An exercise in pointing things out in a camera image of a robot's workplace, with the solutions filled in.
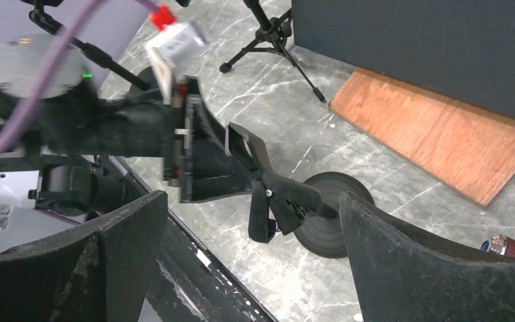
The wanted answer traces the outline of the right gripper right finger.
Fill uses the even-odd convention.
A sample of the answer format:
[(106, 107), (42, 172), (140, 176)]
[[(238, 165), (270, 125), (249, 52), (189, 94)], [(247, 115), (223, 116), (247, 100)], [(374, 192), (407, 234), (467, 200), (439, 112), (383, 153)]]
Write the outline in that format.
[(365, 321), (515, 321), (515, 258), (445, 239), (353, 193), (339, 218)]

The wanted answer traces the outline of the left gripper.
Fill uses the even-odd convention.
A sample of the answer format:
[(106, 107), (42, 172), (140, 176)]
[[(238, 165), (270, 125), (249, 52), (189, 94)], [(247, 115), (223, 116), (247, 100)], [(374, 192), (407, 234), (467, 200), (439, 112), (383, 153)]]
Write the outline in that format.
[(207, 108), (198, 79), (187, 77), (174, 94), (181, 106), (174, 124), (174, 151), (164, 157), (163, 178), (179, 188), (179, 201), (205, 203), (250, 194), (248, 174), (226, 154), (226, 129)]

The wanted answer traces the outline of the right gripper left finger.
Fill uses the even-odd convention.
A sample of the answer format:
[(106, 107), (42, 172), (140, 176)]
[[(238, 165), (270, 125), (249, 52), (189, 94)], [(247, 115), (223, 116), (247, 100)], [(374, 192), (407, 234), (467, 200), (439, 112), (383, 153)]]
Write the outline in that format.
[(154, 191), (0, 253), (0, 321), (137, 321), (168, 218)]

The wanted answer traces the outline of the black round base mic stand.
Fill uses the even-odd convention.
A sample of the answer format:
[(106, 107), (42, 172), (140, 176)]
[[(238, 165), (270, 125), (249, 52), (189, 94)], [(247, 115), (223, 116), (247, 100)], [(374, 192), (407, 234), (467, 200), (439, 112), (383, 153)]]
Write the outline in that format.
[(373, 203), (368, 189), (341, 172), (322, 172), (304, 182), (276, 173), (265, 142), (248, 129), (230, 123), (225, 151), (249, 173), (251, 205), (248, 236), (268, 243), (276, 233), (293, 233), (310, 252), (324, 258), (345, 258), (347, 250), (339, 219), (339, 195), (353, 193)]

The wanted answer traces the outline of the black tripod shock mount stand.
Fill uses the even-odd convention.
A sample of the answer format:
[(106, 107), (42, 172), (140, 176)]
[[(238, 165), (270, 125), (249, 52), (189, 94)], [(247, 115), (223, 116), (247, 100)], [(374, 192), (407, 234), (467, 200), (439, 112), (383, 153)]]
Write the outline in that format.
[(299, 73), (304, 77), (305, 81), (312, 88), (312, 91), (317, 99), (321, 103), (325, 103), (325, 96), (321, 93), (318, 87), (313, 85), (311, 80), (306, 76), (303, 69), (301, 69), (297, 61), (286, 48), (287, 41), (292, 36), (291, 9), (289, 9), (280, 17), (268, 18), (262, 6), (260, 5), (259, 0), (244, 0), (243, 2), (252, 12), (253, 16), (257, 19), (260, 27), (255, 31), (254, 39), (248, 45), (243, 47), (229, 61), (222, 63), (222, 65), (219, 67), (219, 71), (223, 74), (228, 73), (236, 62), (251, 52), (278, 54), (287, 59), (291, 65), (293, 65), (293, 67), (299, 71)]

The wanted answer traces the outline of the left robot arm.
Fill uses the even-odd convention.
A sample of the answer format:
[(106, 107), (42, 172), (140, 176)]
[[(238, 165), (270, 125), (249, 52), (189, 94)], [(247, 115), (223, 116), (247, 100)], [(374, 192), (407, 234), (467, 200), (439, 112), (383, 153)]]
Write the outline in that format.
[(39, 111), (0, 153), (0, 172), (37, 170), (42, 183), (29, 198), (62, 215), (106, 214), (139, 197), (114, 157), (162, 159), (162, 177), (183, 203), (204, 203), (251, 190), (242, 166), (224, 151), (225, 128), (188, 77), (163, 93), (151, 68), (133, 77), (119, 99), (101, 99), (90, 77), (88, 44), (66, 58), (40, 96)]

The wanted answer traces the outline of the maroon spray nozzle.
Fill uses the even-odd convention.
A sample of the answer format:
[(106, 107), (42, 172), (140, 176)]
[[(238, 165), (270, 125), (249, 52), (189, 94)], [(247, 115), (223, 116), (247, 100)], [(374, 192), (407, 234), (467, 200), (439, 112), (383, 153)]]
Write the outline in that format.
[(504, 234), (495, 234), (482, 243), (480, 250), (515, 258), (515, 239)]

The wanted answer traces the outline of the brown wooden board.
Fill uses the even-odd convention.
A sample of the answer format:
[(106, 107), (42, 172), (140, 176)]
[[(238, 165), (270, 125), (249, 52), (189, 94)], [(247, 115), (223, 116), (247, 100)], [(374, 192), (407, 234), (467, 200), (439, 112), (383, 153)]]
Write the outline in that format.
[(515, 174), (515, 120), (359, 68), (329, 108), (486, 206)]

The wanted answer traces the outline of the dark grey upright panel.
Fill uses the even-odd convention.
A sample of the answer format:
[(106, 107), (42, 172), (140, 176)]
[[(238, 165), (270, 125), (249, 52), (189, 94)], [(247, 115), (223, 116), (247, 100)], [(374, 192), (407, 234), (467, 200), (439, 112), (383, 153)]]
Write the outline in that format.
[(294, 41), (515, 119), (515, 1), (293, 1)]

